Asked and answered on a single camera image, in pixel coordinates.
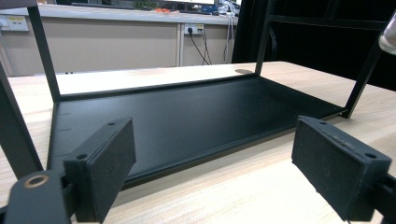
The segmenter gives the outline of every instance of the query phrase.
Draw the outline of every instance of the power outlet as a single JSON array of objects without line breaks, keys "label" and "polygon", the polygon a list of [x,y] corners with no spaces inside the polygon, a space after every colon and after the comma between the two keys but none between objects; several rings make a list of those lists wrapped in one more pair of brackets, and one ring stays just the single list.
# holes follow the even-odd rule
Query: power outlet
[{"label": "power outlet", "polygon": [[10,31],[29,31],[24,16],[7,16]]},{"label": "power outlet", "polygon": [[203,24],[193,24],[193,23],[186,23],[184,25],[184,34],[189,35],[189,28],[192,29],[192,34],[193,35],[201,35],[200,30],[204,30],[204,25]]}]

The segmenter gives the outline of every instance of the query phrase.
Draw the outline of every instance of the black metal frame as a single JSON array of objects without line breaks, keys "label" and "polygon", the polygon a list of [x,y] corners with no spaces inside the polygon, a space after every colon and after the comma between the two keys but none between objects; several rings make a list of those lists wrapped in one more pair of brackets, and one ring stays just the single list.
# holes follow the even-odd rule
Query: black metal frame
[{"label": "black metal frame", "polygon": [[[325,17],[323,19],[318,18],[302,18],[302,17],[287,17],[273,15],[276,0],[268,0],[268,5],[265,13],[264,28],[262,30],[262,42],[261,48],[259,50],[259,55],[256,64],[255,73],[260,75],[262,70],[262,62],[264,60],[264,53],[267,47],[267,42],[269,40],[270,27],[273,21],[275,22],[285,22],[303,25],[315,25],[315,26],[328,26],[337,27],[345,29],[362,29],[362,30],[375,30],[378,31],[378,36],[381,31],[387,26],[387,22],[384,21],[354,21],[354,20],[336,20],[334,16],[336,14],[337,8],[340,4],[340,0],[330,0],[329,5],[326,10]],[[357,82],[350,94],[345,109],[346,111],[342,113],[342,117],[349,119],[355,109],[356,104],[361,97],[365,85],[367,84],[373,70],[375,69],[376,63],[381,56],[382,50],[378,46],[378,38],[375,40],[365,62],[358,76]]]},{"label": "black metal frame", "polygon": [[[244,81],[245,82],[251,81],[253,84],[262,85],[268,89],[274,88],[272,90],[272,92],[285,91],[285,92],[288,92],[288,94],[292,93],[292,94],[294,94],[294,96],[292,96],[291,98],[301,96],[306,99],[307,97],[308,98],[310,97],[309,101],[318,101],[318,99],[315,99],[307,94],[304,94],[304,93],[301,93],[298,91],[294,91],[290,88],[284,87],[277,83],[273,83],[265,78],[260,77],[261,70],[262,70],[262,61],[263,61],[264,53],[265,53],[266,42],[267,42],[268,36],[269,36],[270,25],[271,25],[272,21],[297,22],[297,23],[303,23],[303,24],[329,25],[329,26],[337,26],[337,27],[342,25],[343,23],[342,22],[340,23],[340,21],[329,21],[329,20],[297,20],[294,18],[285,19],[282,17],[273,16],[272,11],[273,11],[274,5],[275,5],[275,1],[268,2],[267,13],[265,15],[265,25],[264,25],[263,35],[262,35],[263,38],[262,38],[262,43],[261,43],[261,47],[260,47],[260,53],[258,55],[256,70],[255,70],[255,73],[253,73],[253,74],[245,75],[245,76],[241,76],[241,77],[228,77],[228,78],[222,78],[222,79],[197,81],[197,82],[185,83],[185,84],[171,84],[171,85],[165,85],[165,86],[159,86],[159,87],[149,87],[149,88],[132,89],[132,90],[105,91],[105,92],[94,92],[94,93],[91,92],[91,93],[71,94],[71,95],[61,95],[60,94],[58,83],[57,83],[56,76],[55,76],[55,72],[54,72],[53,65],[52,65],[52,61],[50,59],[50,50],[49,50],[49,47],[48,47],[48,44],[46,41],[46,37],[45,37],[44,29],[42,26],[42,22],[40,19],[38,7],[37,7],[37,5],[34,5],[34,6],[26,5],[26,6],[28,6],[29,16],[32,21],[33,30],[35,32],[35,38],[36,38],[37,45],[38,45],[38,48],[40,51],[41,59],[43,61],[43,65],[44,65],[46,77],[47,77],[47,80],[49,83],[52,100],[54,103],[52,128],[51,128],[51,139],[50,139],[50,150],[49,150],[49,164],[51,164],[51,160],[53,160],[53,158],[54,158],[52,155],[53,148],[57,147],[56,144],[54,144],[54,142],[56,142],[56,141],[54,141],[53,139],[54,139],[54,135],[57,134],[56,125],[59,120],[58,111],[62,111],[62,107],[63,107],[62,103],[73,103],[74,104],[75,102],[78,102],[78,100],[85,100],[85,102],[86,102],[87,99],[98,100],[98,99],[102,99],[102,98],[106,98],[108,100],[111,97],[129,96],[129,95],[142,93],[142,92],[143,93],[161,94],[161,91],[179,91],[179,90],[186,90],[186,89],[196,90],[196,89],[198,89],[197,87],[208,88],[208,86],[233,85],[236,82],[242,83]],[[351,22],[352,22],[351,24],[361,24],[361,22],[357,22],[357,21],[351,21]],[[373,28],[379,30],[380,25],[375,23],[375,25],[373,25]],[[345,118],[350,117],[351,113],[353,112],[354,106],[358,102],[361,92],[363,91],[364,86],[367,83],[369,76],[371,75],[371,71],[373,70],[373,68],[375,66],[376,59],[379,57],[380,50],[378,50],[378,49],[379,49],[379,47],[377,45],[373,46],[370,56],[369,56],[368,60],[366,61],[366,64],[363,66],[363,69],[361,71],[361,75],[358,79],[358,82],[355,85],[355,88],[354,88],[351,96],[349,97],[346,107],[338,107],[336,105],[331,105],[327,102],[321,101],[322,103],[319,102],[320,104],[325,104],[331,109],[329,111],[322,111],[319,114],[315,114],[316,117],[322,119],[325,117],[336,116],[339,114],[342,114],[342,116]],[[7,83],[7,79],[5,78],[5,74],[0,74],[0,75],[2,76],[2,79],[1,79],[2,85],[8,86],[7,92],[12,93],[12,91],[9,88],[9,84]],[[14,107],[15,107],[15,105],[17,105],[17,103],[15,101],[15,97],[13,97],[13,95],[9,94],[9,95],[6,95],[5,97],[8,98],[8,100],[11,102],[10,103],[11,105],[14,105]],[[289,100],[285,103],[286,105],[290,105],[291,109],[293,109],[295,107],[295,105],[293,105],[292,101],[293,100]],[[23,128],[24,123],[21,122],[21,120],[22,120],[21,112],[15,110],[15,109],[13,110],[12,106],[9,106],[9,105],[3,106],[1,109],[2,109],[2,111],[3,110],[7,111],[8,114],[16,114],[16,116],[17,116],[16,120],[20,121],[20,122],[14,121],[12,123],[5,123],[5,120],[0,120],[2,122],[2,123],[0,123],[0,129],[2,131],[6,131],[8,126],[15,126],[15,127],[21,127],[22,133],[28,133],[27,129],[25,127]],[[267,131],[265,131],[265,133],[250,135],[243,139],[237,139],[237,140],[235,140],[235,142],[228,142],[221,146],[210,148],[210,150],[205,151],[197,156],[185,158],[184,160],[181,160],[178,162],[171,162],[171,163],[165,165],[164,167],[161,167],[161,169],[159,169],[159,170],[158,169],[157,170],[155,170],[155,169],[148,170],[147,172],[143,173],[141,176],[139,176],[135,179],[132,179],[132,180],[127,179],[127,185],[128,185],[128,187],[131,187],[136,184],[140,184],[142,182],[149,181],[150,179],[158,178],[160,176],[167,175],[167,174],[176,172],[181,169],[185,169],[186,167],[193,166],[193,165],[197,164],[197,162],[203,162],[203,161],[207,161],[208,159],[216,158],[218,156],[223,155],[224,153],[233,152],[234,150],[236,150],[238,148],[242,149],[243,145],[245,145],[249,142],[252,142],[252,141],[256,141],[258,139],[263,139],[263,138],[271,139],[275,136],[279,136],[280,134],[286,132],[287,130],[290,130],[293,127],[293,125],[295,125],[295,124],[293,122],[292,124],[286,123],[286,124],[282,124],[282,125],[283,126],[281,126],[281,127],[275,127],[272,130],[267,130]],[[14,166],[18,167],[18,164],[21,164],[21,162],[23,162],[23,163],[27,162],[27,163],[33,164],[33,167],[27,168],[27,170],[22,173],[16,172],[17,177],[20,178],[22,175],[26,175],[27,173],[33,173],[33,172],[36,172],[37,170],[42,170],[41,164],[38,162],[38,157],[36,155],[36,152],[34,151],[33,144],[30,144],[32,142],[30,136],[28,134],[18,133],[11,137],[11,141],[14,141],[17,138],[24,139],[26,143],[29,143],[29,144],[27,144],[27,145],[29,145],[29,147],[28,147],[29,149],[27,149],[26,147],[19,147],[19,146],[15,146],[15,145],[14,146],[4,145],[4,141],[7,141],[7,140],[0,139],[3,150],[6,152],[7,156],[10,155],[11,152],[19,155],[18,158],[16,158],[15,156],[10,156],[8,158],[9,162],[12,164],[13,167]]]}]

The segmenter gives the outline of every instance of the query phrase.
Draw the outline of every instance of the light wood tabletop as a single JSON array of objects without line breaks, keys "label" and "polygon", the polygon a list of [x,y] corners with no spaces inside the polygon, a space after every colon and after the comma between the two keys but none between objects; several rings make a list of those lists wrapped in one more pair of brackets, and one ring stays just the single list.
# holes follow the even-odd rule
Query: light wood tabletop
[{"label": "light wood tabletop", "polygon": [[[237,76],[255,63],[57,76],[61,93],[103,91]],[[262,76],[344,106],[353,80],[292,63],[265,63]],[[21,112],[45,165],[52,101],[45,77],[11,77]],[[366,86],[351,119],[329,122],[396,160],[396,92]],[[342,223],[291,163],[294,133],[120,192],[106,223]],[[389,170],[396,175],[396,165]],[[0,150],[0,206],[16,177]],[[381,216],[375,212],[372,223]]]}]

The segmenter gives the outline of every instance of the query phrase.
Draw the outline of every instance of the metal bar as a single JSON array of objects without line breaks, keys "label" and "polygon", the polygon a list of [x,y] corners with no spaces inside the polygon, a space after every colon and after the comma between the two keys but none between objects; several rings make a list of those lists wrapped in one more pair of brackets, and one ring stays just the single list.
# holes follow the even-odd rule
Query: metal bar
[{"label": "metal bar", "polygon": [[384,181],[378,183],[374,188],[370,202],[384,216],[382,223],[396,223],[395,177],[388,175]]},{"label": "metal bar", "polygon": [[36,0],[2,0],[0,9],[10,9],[17,7],[34,7],[37,6]]},{"label": "metal bar", "polygon": [[50,57],[50,48],[47,43],[46,34],[44,33],[43,23],[41,21],[38,7],[27,8],[35,33],[35,41],[37,42],[38,51],[40,52],[41,61],[44,66],[47,81],[49,83],[49,90],[52,96],[53,103],[61,102],[61,93],[59,92],[58,82],[53,69],[52,59]]},{"label": "metal bar", "polygon": [[0,64],[0,145],[17,178],[42,171],[40,159]]},{"label": "metal bar", "polygon": [[64,195],[64,205],[66,206],[66,212],[68,216],[73,216],[76,213],[78,205],[81,204],[80,198],[78,197],[78,188],[74,184],[66,183],[63,176],[61,178],[63,182],[63,195]]},{"label": "metal bar", "polygon": [[268,0],[267,10],[265,13],[264,29],[262,29],[262,42],[260,43],[259,54],[257,55],[255,74],[259,76],[262,73],[262,62],[264,61],[265,50],[270,35],[271,14],[274,12],[276,0]]},{"label": "metal bar", "polygon": [[364,87],[366,86],[367,82],[373,70],[375,69],[375,65],[378,62],[379,56],[381,56],[382,50],[378,46],[378,38],[375,39],[375,42],[370,49],[369,55],[364,62],[363,68],[361,69],[361,73],[358,76],[358,80],[353,87],[352,93],[350,93],[349,98],[346,102],[345,108],[347,111],[342,113],[341,116],[349,119],[352,115],[353,110],[355,109],[356,104],[361,98],[361,94],[363,93]]},{"label": "metal bar", "polygon": [[337,13],[338,5],[340,5],[340,0],[330,0],[329,5],[327,5],[326,14],[324,15],[325,19],[332,20]]},{"label": "metal bar", "polygon": [[387,25],[386,21],[326,20],[317,18],[286,17],[277,15],[271,16],[270,21],[377,31],[382,31]]},{"label": "metal bar", "polygon": [[8,206],[4,206],[0,208],[0,223],[4,223],[4,220],[6,219],[7,209]]},{"label": "metal bar", "polygon": [[[242,23],[241,26],[246,26],[247,31],[246,35],[243,35],[242,39],[246,39],[247,41],[245,42],[248,44],[249,50],[246,51],[246,61],[244,63],[250,63],[250,62],[256,62],[257,61],[257,56],[259,55],[259,50],[256,49],[258,45],[260,45],[262,41],[262,30],[264,29],[264,22],[265,22],[265,11],[268,6],[268,0],[266,1],[253,1],[253,6],[250,11],[245,11],[245,13],[252,14],[252,18],[248,18],[249,21],[245,21],[245,23]],[[242,50],[245,50],[246,44],[240,45],[239,47],[242,48]]]},{"label": "metal bar", "polygon": [[236,77],[219,77],[219,78],[206,79],[206,80],[197,80],[197,81],[173,83],[173,84],[163,84],[163,85],[157,85],[157,86],[137,87],[137,88],[112,90],[112,91],[93,91],[93,92],[63,94],[62,102],[90,100],[90,99],[97,99],[97,98],[122,96],[122,95],[127,95],[127,94],[138,94],[138,93],[149,92],[149,91],[171,90],[171,89],[180,88],[180,87],[187,88],[187,87],[196,86],[196,85],[220,83],[220,82],[239,80],[239,79],[255,77],[255,76],[256,76],[256,74],[251,73],[251,74],[245,74],[245,75],[236,76]]}]

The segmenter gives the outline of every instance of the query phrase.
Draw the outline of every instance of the black tray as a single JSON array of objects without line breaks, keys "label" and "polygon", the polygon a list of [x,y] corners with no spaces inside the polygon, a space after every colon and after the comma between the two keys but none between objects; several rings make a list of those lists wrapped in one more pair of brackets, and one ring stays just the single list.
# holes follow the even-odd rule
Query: black tray
[{"label": "black tray", "polygon": [[61,172],[63,158],[104,124],[133,118],[137,162],[128,187],[279,136],[299,115],[345,111],[254,74],[64,99],[54,107],[49,168]]}]

